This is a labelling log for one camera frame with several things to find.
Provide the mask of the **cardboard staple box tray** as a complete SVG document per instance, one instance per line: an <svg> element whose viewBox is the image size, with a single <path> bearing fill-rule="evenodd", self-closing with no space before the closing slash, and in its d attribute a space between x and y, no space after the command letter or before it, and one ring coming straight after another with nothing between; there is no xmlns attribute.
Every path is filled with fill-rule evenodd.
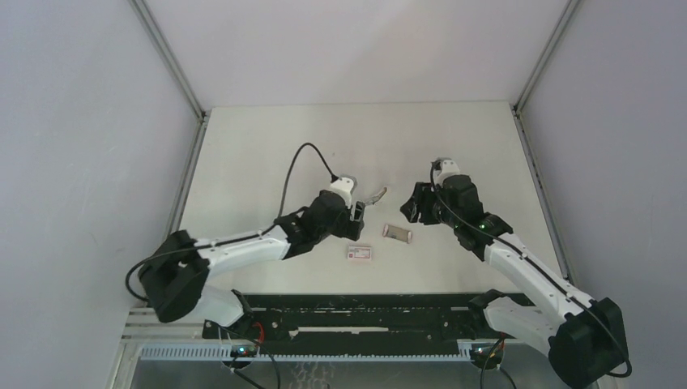
<svg viewBox="0 0 687 389"><path fill-rule="evenodd" d="M410 244L412 242L412 231L398 226L386 224L382 230L382 236L394 239L399 242Z"/></svg>

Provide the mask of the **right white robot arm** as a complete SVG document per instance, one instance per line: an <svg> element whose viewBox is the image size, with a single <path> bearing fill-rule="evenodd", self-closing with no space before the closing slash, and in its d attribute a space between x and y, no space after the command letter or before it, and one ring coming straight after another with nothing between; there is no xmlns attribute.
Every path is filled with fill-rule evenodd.
<svg viewBox="0 0 687 389"><path fill-rule="evenodd" d="M500 272L531 302L521 306L496 289L472 302L468 326L479 337L505 333L544 354L560 380L584 388L633 368L618 304L598 300L548 269L500 216L486 212L465 174L417 182L400 211L411 223L444 224L480 261Z"/></svg>

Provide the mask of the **pink white stapler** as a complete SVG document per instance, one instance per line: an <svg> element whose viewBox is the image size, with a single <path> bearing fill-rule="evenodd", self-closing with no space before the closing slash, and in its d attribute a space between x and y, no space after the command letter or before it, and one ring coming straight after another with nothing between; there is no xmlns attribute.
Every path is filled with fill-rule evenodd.
<svg viewBox="0 0 687 389"><path fill-rule="evenodd" d="M374 194L374 195L370 196L369 198L367 198L366 200L364 200L363 204L366 207L371 207L371 206L375 205L385 196L387 191L388 191L388 188L386 186L384 186L383 188L380 189L379 192L377 192L376 194Z"/></svg>

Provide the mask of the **red white staple box sleeve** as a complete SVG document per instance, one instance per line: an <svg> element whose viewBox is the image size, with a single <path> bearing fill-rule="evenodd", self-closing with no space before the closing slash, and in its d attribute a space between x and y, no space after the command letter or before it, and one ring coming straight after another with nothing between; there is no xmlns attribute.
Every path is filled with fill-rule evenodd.
<svg viewBox="0 0 687 389"><path fill-rule="evenodd" d="M350 261L370 262L373 257L373 250L369 246L349 246L347 259Z"/></svg>

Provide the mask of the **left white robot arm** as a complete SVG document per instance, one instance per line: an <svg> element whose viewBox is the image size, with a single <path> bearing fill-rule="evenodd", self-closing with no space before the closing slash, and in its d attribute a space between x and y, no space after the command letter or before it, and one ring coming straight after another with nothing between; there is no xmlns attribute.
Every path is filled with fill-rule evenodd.
<svg viewBox="0 0 687 389"><path fill-rule="evenodd" d="M218 289L208 281L225 272L303 254L328 237L355 242L365 226L366 205L347 205L322 190L308 207L281 216L266 231L225 239L193 239L180 230L138 265L148 305L161 323L198 316L219 324L235 338L254 325L251 309L236 289Z"/></svg>

